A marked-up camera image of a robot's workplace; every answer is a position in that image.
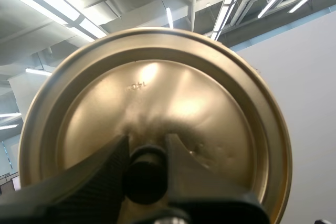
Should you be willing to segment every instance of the metal surface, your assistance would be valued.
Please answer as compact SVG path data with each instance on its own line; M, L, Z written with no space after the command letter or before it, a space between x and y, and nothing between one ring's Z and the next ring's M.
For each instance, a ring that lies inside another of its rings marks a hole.
M179 134L197 161L254 191L279 223L291 181L287 128L257 73L221 44L147 28L73 53L30 107L22 185L74 166L120 133L131 136L131 150Z

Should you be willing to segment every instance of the duct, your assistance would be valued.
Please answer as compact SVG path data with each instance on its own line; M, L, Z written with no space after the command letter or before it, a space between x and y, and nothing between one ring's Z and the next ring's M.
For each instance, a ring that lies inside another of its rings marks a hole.
M237 22L237 20L240 18L242 20L244 18L244 15L247 13L248 9L251 7L251 5L248 7L247 4L249 2L254 2L256 0L242 0L235 15L233 16L230 25L234 26Z

